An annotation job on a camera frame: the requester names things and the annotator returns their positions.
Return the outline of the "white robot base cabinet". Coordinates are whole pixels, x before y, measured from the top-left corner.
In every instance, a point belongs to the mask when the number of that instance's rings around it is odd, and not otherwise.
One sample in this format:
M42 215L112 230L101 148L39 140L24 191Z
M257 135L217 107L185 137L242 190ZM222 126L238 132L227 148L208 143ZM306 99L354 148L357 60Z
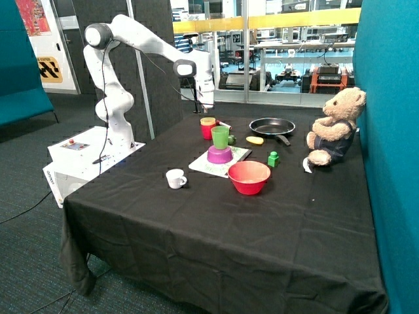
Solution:
M123 161L145 144L127 143L120 146L112 137L111 130L94 126L68 139L48 147L52 162L43 173L59 208L64 199L98 175ZM108 159L93 164L101 156Z

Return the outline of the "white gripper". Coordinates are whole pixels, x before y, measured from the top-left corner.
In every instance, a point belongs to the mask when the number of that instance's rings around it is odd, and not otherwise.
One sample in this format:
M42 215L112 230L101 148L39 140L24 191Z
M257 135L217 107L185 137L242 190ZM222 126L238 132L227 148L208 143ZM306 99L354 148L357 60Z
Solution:
M196 98L203 109L214 107L214 90L215 86L211 77L195 80Z

